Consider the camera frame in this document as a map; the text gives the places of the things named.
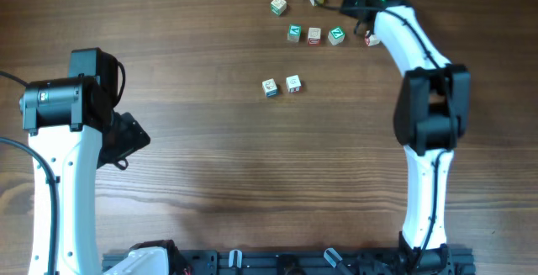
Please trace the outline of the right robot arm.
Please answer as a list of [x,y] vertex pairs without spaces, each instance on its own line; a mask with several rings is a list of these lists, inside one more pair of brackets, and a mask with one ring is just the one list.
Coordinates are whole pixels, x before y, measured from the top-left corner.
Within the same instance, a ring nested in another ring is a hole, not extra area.
[[364,251],[357,274],[473,274],[472,252],[451,249],[445,231],[447,179],[467,128],[470,73],[431,43],[409,0],[343,0],[340,13],[367,23],[403,78],[393,130],[408,168],[407,210],[398,247]]

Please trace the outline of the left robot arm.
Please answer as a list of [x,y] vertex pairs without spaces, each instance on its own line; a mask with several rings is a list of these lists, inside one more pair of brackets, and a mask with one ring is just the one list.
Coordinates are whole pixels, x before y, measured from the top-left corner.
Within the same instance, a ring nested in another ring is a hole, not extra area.
[[29,273],[99,274],[95,183],[99,167],[124,170],[150,144],[129,113],[115,111],[125,69],[99,48],[74,50],[66,78],[31,82],[19,100],[35,154]]

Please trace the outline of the red I wooden block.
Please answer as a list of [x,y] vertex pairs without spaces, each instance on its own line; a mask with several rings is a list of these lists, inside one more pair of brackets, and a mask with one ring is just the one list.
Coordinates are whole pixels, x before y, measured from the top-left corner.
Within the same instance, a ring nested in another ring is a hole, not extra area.
[[297,93],[302,89],[302,83],[298,75],[290,76],[286,78],[287,91],[289,93]]

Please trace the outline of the blue edged wooden block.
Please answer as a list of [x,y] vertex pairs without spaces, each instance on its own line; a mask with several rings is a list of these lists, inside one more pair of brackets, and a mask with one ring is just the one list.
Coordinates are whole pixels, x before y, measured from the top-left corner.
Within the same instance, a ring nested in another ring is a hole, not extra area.
[[278,86],[272,78],[263,81],[261,85],[267,98],[278,94]]

